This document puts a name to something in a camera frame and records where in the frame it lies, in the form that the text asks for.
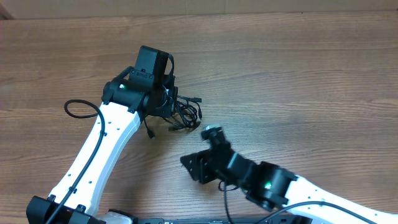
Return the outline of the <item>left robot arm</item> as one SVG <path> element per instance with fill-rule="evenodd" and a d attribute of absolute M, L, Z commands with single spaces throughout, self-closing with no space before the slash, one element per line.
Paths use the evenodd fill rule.
<path fill-rule="evenodd" d="M 174 73 L 165 73 L 171 54 L 141 46 L 136 64 L 104 86 L 102 103 L 92 105 L 93 129 L 62 180 L 47 198 L 32 197 L 29 223 L 134 223 L 134 217 L 110 210 L 98 214 L 100 200 L 128 140 L 147 116 L 175 112 Z"/>

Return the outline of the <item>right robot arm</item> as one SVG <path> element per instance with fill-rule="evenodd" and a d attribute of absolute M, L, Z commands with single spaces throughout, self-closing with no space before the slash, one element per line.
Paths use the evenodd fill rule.
<path fill-rule="evenodd" d="M 397 215 L 364 207 L 321 189 L 306 178 L 275 164 L 256 164 L 231 149 L 207 149 L 182 156 L 192 179 L 215 179 L 243 189 L 246 198 L 271 211 L 279 208 L 320 223 L 397 223 Z"/>

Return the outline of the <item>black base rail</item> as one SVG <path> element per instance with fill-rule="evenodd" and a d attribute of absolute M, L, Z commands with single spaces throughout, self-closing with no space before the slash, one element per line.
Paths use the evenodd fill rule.
<path fill-rule="evenodd" d="M 137 218 L 130 213 L 120 210 L 110 209 L 106 215 L 124 215 L 132 218 L 132 224 L 230 224 L 227 218 L 194 218 L 194 219 L 177 219 L 165 220 L 163 218 Z M 311 224 L 312 219 L 298 215 L 276 215 L 262 224 Z"/>

